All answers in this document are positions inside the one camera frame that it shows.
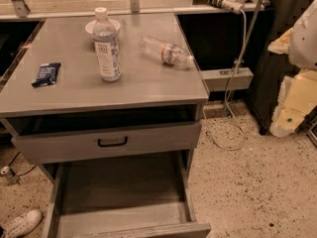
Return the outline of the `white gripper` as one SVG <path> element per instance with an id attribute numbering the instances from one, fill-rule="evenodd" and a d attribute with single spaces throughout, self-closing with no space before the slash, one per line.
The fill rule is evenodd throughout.
<path id="1" fill-rule="evenodd" d="M 294 77 L 286 76 L 280 86 L 277 106 L 269 131 L 275 137 L 292 134 L 317 106 L 317 0 L 314 0 L 292 29 L 271 42 L 267 50 L 283 55 L 305 69 Z"/>

